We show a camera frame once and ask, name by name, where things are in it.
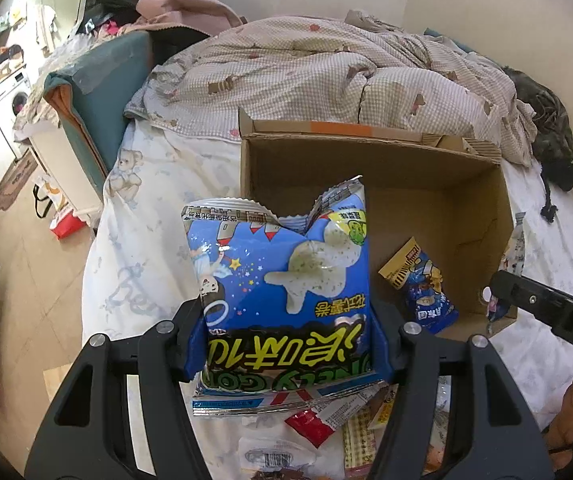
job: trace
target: cartoon boy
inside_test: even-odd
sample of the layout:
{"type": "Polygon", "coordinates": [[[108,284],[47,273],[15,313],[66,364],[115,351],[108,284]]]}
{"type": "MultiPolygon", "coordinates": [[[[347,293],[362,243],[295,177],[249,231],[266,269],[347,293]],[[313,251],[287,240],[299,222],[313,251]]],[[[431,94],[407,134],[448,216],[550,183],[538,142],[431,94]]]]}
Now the cartoon boy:
{"type": "Polygon", "coordinates": [[[190,255],[198,277],[206,324],[213,326],[222,321],[229,311],[225,301],[224,285],[216,278],[225,278],[233,272],[222,263],[223,252],[220,251],[217,259],[214,262],[211,261],[207,244],[199,246],[195,251],[191,250],[190,255]]]}
{"type": "Polygon", "coordinates": [[[356,245],[364,245],[366,240],[366,224],[364,222],[358,222],[357,220],[351,220],[348,223],[348,237],[356,245]]]}

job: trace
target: red snack wrapper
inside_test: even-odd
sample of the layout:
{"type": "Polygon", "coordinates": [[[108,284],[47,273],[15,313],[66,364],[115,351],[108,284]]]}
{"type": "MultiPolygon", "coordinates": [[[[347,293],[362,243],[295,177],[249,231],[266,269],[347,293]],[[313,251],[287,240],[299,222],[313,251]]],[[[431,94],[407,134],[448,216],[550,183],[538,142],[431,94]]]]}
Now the red snack wrapper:
{"type": "Polygon", "coordinates": [[[313,446],[321,446],[384,386],[376,383],[354,396],[321,402],[312,408],[291,415],[285,420],[290,427],[306,438],[313,446]]]}

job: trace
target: dark blanket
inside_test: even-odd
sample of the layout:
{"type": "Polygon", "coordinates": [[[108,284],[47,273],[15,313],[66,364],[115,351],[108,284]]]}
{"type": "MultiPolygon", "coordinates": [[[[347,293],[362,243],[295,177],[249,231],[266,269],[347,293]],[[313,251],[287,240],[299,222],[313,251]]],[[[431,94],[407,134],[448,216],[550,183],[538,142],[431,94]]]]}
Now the dark blanket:
{"type": "Polygon", "coordinates": [[[517,90],[517,98],[535,110],[533,122],[537,136],[533,142],[533,155],[541,162],[541,178],[546,188],[546,205],[541,210],[548,222],[553,222],[557,208],[551,205],[549,183],[562,190],[573,188],[573,132],[569,116],[559,98],[546,86],[539,84],[525,73],[503,68],[517,90]]]}

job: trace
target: washing machine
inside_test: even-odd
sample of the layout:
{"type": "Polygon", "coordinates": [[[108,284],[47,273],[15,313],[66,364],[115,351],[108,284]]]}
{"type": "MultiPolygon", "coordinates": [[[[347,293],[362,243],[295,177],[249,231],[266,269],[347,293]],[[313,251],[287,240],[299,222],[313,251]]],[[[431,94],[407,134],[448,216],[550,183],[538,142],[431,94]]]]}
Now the washing machine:
{"type": "Polygon", "coordinates": [[[0,129],[16,158],[20,158],[28,149],[27,146],[15,142],[13,124],[17,114],[26,105],[29,94],[31,83],[23,68],[0,82],[0,129]]]}

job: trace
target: metal screw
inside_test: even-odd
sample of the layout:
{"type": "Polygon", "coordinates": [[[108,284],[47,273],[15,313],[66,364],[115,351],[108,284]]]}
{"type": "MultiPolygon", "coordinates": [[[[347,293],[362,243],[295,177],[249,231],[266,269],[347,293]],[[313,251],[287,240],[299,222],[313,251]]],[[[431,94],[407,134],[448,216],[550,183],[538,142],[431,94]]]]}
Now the metal screw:
{"type": "Polygon", "coordinates": [[[106,342],[106,336],[104,334],[95,334],[89,338],[89,344],[91,346],[102,346],[106,342]]]}
{"type": "Polygon", "coordinates": [[[473,343],[473,346],[476,346],[477,348],[486,348],[487,346],[489,346],[489,340],[486,339],[483,335],[474,335],[471,338],[471,342],[473,343]]]}
{"type": "Polygon", "coordinates": [[[422,332],[422,327],[420,327],[420,325],[418,325],[418,323],[415,321],[409,321],[404,323],[404,332],[409,335],[417,335],[422,332]]]}
{"type": "Polygon", "coordinates": [[[173,332],[174,328],[175,325],[173,325],[173,322],[167,319],[166,321],[157,323],[155,330],[158,331],[158,334],[168,334],[169,332],[173,332]]]}

